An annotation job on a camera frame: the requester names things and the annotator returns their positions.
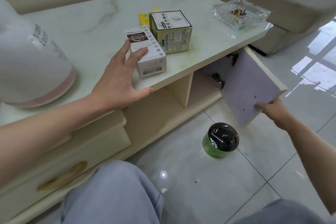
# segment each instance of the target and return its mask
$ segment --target person's left hand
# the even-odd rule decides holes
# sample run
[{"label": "person's left hand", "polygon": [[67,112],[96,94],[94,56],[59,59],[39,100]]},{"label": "person's left hand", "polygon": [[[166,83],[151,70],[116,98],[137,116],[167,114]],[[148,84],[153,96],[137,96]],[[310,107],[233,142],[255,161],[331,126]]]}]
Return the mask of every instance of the person's left hand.
[{"label": "person's left hand", "polygon": [[136,91],[131,84],[133,70],[138,60],[147,53],[148,49],[142,48],[131,53],[126,61],[126,53],[129,48],[130,43],[126,40],[122,48],[112,57],[102,77],[89,95],[95,101],[99,101],[107,111],[126,107],[153,92],[151,87]]}]

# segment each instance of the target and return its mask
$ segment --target glass ashtray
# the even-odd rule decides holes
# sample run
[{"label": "glass ashtray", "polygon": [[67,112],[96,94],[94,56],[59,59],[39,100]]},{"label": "glass ashtray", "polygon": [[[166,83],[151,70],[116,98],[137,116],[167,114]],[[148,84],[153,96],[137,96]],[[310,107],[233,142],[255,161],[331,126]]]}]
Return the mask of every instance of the glass ashtray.
[{"label": "glass ashtray", "polygon": [[246,0],[232,0],[214,5],[212,13],[226,25],[241,30],[265,21],[271,12]]}]

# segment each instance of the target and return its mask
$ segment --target sofa leg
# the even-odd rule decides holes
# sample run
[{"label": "sofa leg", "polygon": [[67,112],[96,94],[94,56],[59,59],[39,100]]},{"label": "sofa leg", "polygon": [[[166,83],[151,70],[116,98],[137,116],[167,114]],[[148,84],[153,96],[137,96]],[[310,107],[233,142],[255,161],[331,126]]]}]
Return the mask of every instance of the sofa leg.
[{"label": "sofa leg", "polygon": [[267,56],[267,53],[265,53],[265,52],[263,52],[263,51],[261,51],[261,50],[255,48],[254,46],[252,46],[252,45],[250,45],[250,44],[248,44],[247,46],[250,47],[250,48],[251,48],[252,50],[254,50],[255,52],[259,53],[261,56],[264,56],[264,57]]}]

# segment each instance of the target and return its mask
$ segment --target hand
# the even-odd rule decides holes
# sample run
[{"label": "hand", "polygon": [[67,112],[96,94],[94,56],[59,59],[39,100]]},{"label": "hand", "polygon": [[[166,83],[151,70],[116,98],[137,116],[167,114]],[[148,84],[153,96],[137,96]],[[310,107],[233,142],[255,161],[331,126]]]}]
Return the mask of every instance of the hand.
[{"label": "hand", "polygon": [[288,131],[290,125],[295,119],[282,100],[279,98],[270,104],[258,102],[254,106],[261,109],[262,112],[268,116],[268,118],[274,121],[278,128],[286,131]]},{"label": "hand", "polygon": [[141,48],[131,53],[128,60],[125,61],[129,48],[130,43],[126,40],[122,48],[112,57],[90,94],[95,101],[106,108],[106,111],[126,107],[153,92],[153,88],[150,87],[136,91],[131,84],[133,70],[138,60],[147,53],[148,49]]}]

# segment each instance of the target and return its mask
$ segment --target green container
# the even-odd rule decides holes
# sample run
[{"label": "green container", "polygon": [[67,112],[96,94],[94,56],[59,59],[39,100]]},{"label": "green container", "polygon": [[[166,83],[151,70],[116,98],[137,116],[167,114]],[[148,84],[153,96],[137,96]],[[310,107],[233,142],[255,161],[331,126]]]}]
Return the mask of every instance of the green container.
[{"label": "green container", "polygon": [[237,131],[226,123],[215,123],[203,138],[203,149],[213,158],[224,158],[237,149],[239,135]]}]

